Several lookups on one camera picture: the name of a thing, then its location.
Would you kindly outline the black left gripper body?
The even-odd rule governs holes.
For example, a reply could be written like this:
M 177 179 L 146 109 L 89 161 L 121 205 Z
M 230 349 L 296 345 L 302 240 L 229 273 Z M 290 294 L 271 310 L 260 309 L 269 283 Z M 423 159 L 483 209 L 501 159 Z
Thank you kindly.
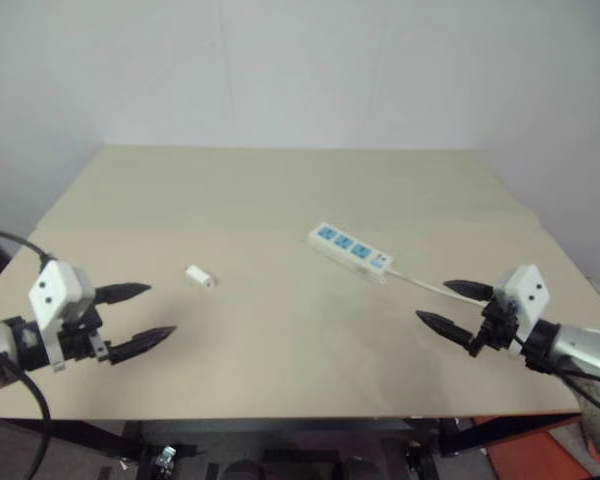
M 103 321 L 95 302 L 83 312 L 70 311 L 66 314 L 58 333 L 64 359 L 80 361 L 95 358 L 98 362 L 108 361 L 108 344 L 99 331 L 102 326 Z

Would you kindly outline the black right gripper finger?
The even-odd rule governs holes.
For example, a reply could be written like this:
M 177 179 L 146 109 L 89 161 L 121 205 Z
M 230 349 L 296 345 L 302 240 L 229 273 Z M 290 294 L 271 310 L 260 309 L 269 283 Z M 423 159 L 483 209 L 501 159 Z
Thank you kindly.
M 448 280 L 443 285 L 462 297 L 476 301 L 490 301 L 494 295 L 492 286 L 469 280 Z
M 465 350 L 470 349 L 474 337 L 469 331 L 458 327 L 451 320 L 432 312 L 417 310 L 416 316 L 438 335 L 452 341 Z

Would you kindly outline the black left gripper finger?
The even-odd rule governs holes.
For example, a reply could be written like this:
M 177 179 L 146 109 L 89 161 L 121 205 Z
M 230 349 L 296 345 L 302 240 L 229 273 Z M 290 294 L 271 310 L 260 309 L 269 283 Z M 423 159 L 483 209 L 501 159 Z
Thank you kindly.
M 130 300 L 151 289 L 150 285 L 138 282 L 110 284 L 95 289 L 94 304 L 115 304 Z
M 116 365 L 144 354 L 166 340 L 175 330 L 176 326 L 152 328 L 133 335 L 127 342 L 109 345 L 108 360 Z

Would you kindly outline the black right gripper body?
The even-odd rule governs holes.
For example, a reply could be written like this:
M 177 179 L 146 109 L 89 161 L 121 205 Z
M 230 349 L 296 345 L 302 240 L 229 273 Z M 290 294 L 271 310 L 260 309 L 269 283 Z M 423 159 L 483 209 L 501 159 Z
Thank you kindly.
M 496 298 L 490 300 L 483 311 L 483 323 L 471 340 L 469 355 L 476 357 L 487 346 L 496 351 L 508 349 L 517 336 L 517 310 L 513 303 L 502 307 Z

